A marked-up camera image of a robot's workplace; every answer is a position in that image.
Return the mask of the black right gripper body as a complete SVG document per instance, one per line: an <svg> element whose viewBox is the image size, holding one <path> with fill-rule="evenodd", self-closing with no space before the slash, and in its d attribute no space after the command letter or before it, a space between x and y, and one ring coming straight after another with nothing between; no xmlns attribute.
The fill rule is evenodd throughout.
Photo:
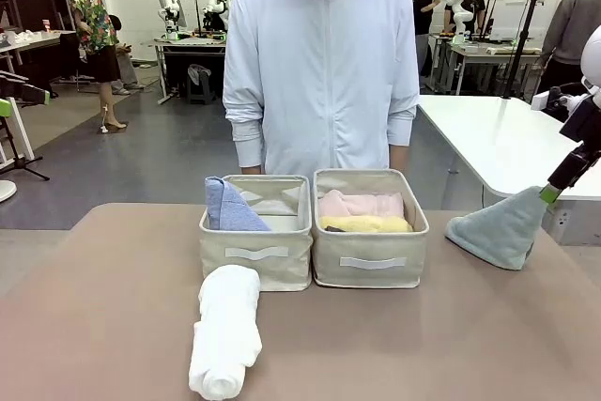
<svg viewBox="0 0 601 401"><path fill-rule="evenodd" d="M572 150L548 178L556 191L573 188L579 179L600 159L600 145L583 142Z"/></svg>

